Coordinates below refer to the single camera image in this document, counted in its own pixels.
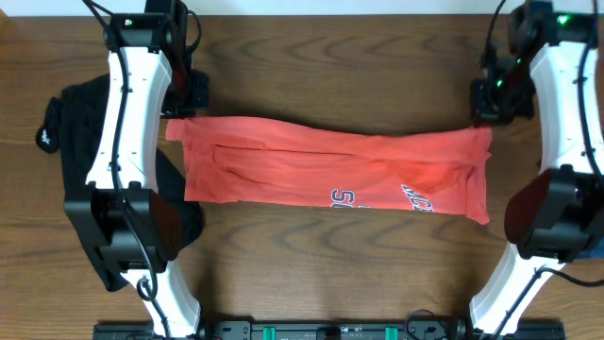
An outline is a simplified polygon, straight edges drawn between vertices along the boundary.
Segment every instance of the green connector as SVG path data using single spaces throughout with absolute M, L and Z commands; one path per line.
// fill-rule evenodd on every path
M 266 327 L 262 330 L 262 340 L 276 340 L 276 334 L 275 327 Z
M 386 340 L 398 340 L 398 328 L 386 327 Z

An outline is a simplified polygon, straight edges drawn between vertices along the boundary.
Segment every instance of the black cloth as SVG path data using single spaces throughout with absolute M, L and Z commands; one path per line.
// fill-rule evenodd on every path
M 109 75 L 100 76 L 61 92 L 50 99 L 36 144 L 47 153 L 60 149 L 65 193 L 82 190 L 101 142 L 109 98 Z M 185 179 L 158 149 L 156 154 L 158 194 L 178 211 L 182 221 L 182 247 L 195 241 L 204 227 L 204 215 L 196 202 L 185 202 Z M 108 291 L 123 288 L 127 281 L 111 274 L 90 254 L 92 266 Z

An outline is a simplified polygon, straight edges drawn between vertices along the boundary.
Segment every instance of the wood grain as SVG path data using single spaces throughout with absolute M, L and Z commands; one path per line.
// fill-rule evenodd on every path
M 195 67 L 210 75 L 211 102 L 200 114 L 392 135 L 464 128 L 488 21 L 203 17 Z M 503 25 L 495 38 L 505 42 Z M 62 210 L 59 155 L 33 143 L 51 96 L 107 71 L 92 18 L 18 18 L 6 27 L 0 49 L 3 339 L 85 339 L 97 322 L 148 320 L 132 289 L 104 291 Z M 535 176 L 541 153 L 537 120 L 518 120 L 494 135 L 487 227 L 416 212 L 203 204 L 206 229 L 179 257 L 187 283 L 214 318 L 380 320 L 419 308 L 463 313 L 502 254 L 506 204 Z M 163 137 L 159 144 L 182 168 L 180 145 Z M 577 262 L 565 271 L 595 280 L 604 277 L 603 264 Z M 603 303 L 602 290 L 554 279 L 526 316 L 558 317 L 570 339 L 598 339 Z

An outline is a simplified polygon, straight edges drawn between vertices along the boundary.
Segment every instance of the orange t-shirt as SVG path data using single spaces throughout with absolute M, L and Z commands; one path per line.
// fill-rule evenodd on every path
M 465 214 L 486 211 L 488 128 L 408 137 L 332 132 L 251 117 L 171 120 L 186 200 Z

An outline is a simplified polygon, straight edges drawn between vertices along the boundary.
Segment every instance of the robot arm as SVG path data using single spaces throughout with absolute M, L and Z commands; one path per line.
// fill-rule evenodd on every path
M 561 270 L 602 238 L 603 193 L 586 157 L 578 105 L 578 86 L 583 86 L 589 139 L 596 163 L 604 164 L 595 87 L 597 44 L 590 42 L 594 17 L 584 6 L 569 3 L 527 1 L 515 9 L 509 19 L 515 59 L 497 59 L 490 51 L 484 66 L 491 78 L 473 83 L 478 125 L 508 124 L 518 115 L 531 118 L 537 94 L 543 136 L 540 176 L 509 203 L 505 253 L 470 303 L 473 328 L 489 334 L 516 332 L 521 314 L 551 277 L 544 273 L 536 280 L 536 271 Z M 579 82 L 586 44 L 590 50 Z
M 101 142 L 86 178 L 87 189 L 67 193 L 65 198 L 65 211 L 82 245 L 113 277 L 121 276 L 140 289 L 141 282 L 152 281 L 153 269 L 157 295 L 144 301 L 154 321 L 153 333 L 175 338 L 197 334 L 201 306 L 176 261 L 181 220 L 158 195 L 156 149 L 162 116 L 184 117 L 207 104 L 206 76 L 192 70 L 185 45 L 187 13 L 180 1 L 149 0 L 145 13 L 111 15 L 110 33 L 115 39 L 106 32 L 110 85 Z M 121 135 L 115 138 L 123 91 L 127 95 Z M 111 173 L 116 143 L 117 185 L 126 197 L 127 212 L 118 209 Z M 126 221 L 126 213 L 132 222 Z M 140 242 L 126 227 L 128 223 Z M 148 260 L 141 247 L 146 248 Z

